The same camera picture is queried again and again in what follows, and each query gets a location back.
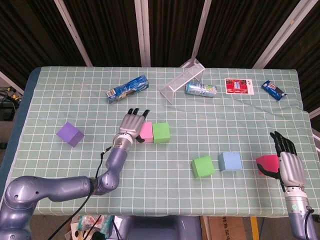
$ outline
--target robotic hand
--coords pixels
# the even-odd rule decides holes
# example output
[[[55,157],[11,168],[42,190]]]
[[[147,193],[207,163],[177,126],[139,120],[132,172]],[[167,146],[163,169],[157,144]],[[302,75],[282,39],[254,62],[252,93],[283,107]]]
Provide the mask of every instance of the robotic hand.
[[[277,131],[271,132],[270,135],[279,159],[278,172],[267,171],[259,163],[257,167],[264,175],[280,180],[294,237],[301,240],[317,240],[313,220],[309,218],[314,210],[309,206],[305,193],[306,176],[302,160],[297,156],[292,141]]]
[[[30,219],[41,199],[64,202],[87,196],[87,201],[91,195],[103,195],[116,189],[133,140],[144,141],[140,131],[149,110],[142,115],[137,115],[138,111],[139,108],[131,108],[124,116],[105,164],[107,171],[98,178],[21,176],[10,182],[0,209],[0,240],[31,240]]]

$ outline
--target green grid tablecloth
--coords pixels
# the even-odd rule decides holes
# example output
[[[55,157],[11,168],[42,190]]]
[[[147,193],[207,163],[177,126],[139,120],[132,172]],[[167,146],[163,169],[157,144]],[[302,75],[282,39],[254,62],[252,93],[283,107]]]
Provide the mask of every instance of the green grid tablecloth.
[[[277,130],[295,143],[303,160],[310,205],[319,214],[320,165],[309,115],[302,110],[297,72],[207,68],[202,81],[217,86],[215,98],[185,94],[181,89],[171,105],[159,90],[183,71],[43,67],[8,180],[22,175],[93,177],[101,150],[111,144],[128,109],[138,107],[151,110],[148,121],[169,123],[170,143],[134,143],[120,173],[119,187],[110,194],[92,196],[82,213],[285,216],[279,181],[260,176],[256,166],[256,158],[275,154],[269,132]],[[147,90],[108,104],[106,91],[140,75],[149,81]],[[225,78],[252,79],[254,95],[225,94]],[[261,89],[265,80],[273,81],[288,95],[276,101]],[[56,136],[66,121],[85,135],[74,148]],[[218,154],[230,151],[241,153],[243,170],[220,172]],[[216,173],[195,179],[191,160],[208,155]],[[100,172],[105,170],[103,163]],[[36,213],[70,215],[83,201],[43,199]]]

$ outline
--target cable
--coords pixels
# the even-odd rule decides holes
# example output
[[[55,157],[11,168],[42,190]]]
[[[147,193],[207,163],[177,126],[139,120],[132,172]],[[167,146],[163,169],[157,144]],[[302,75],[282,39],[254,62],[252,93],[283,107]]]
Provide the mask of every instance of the cable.
[[[119,237],[120,233],[119,233],[119,230],[117,228],[117,225],[116,225],[114,219],[112,219],[112,223],[113,223],[113,226],[114,226],[114,229],[115,229],[116,237],[118,238],[118,240],[120,240],[120,237]]]
[[[92,193],[94,192],[94,187],[91,186],[91,190],[89,195],[86,197],[82,205],[75,211],[67,220],[64,221],[64,223],[61,224],[60,227],[55,230],[55,232],[48,238],[48,240],[51,240],[75,215],[77,215],[78,212],[84,207],[84,205],[88,202],[89,198],[91,197]]]
[[[95,223],[92,225],[92,227],[89,229],[87,235],[85,236],[85,238],[83,240],[86,240],[87,237],[89,236],[90,232],[92,231],[92,229],[95,227],[95,225],[97,224],[97,222],[99,221],[99,219],[101,218],[101,215],[97,218],[97,220],[95,221]]]
[[[104,155],[105,155],[105,153],[108,152],[111,148],[112,148],[112,146],[106,148],[103,152],[100,153],[101,161],[100,161],[100,164],[99,164],[99,166],[98,166],[98,168],[97,168],[97,170],[96,170],[96,173],[95,173],[95,178],[96,178],[96,179],[98,178],[98,173],[99,173],[100,167],[101,167],[101,165],[102,165],[102,162],[103,162],[103,160],[104,160]]]
[[[261,238],[261,232],[262,232],[262,228],[264,227],[264,223],[265,223],[265,218],[263,218],[263,220],[262,220],[262,224],[261,224],[261,228],[260,228],[260,234],[259,234],[259,239]]]
[[[310,207],[310,206],[307,206],[306,209],[308,209],[308,213],[305,216],[305,221],[304,221],[304,234],[305,234],[305,239],[309,240],[308,231],[307,231],[308,230],[308,218],[309,218],[310,214],[312,214],[315,210],[313,210],[312,207]]]

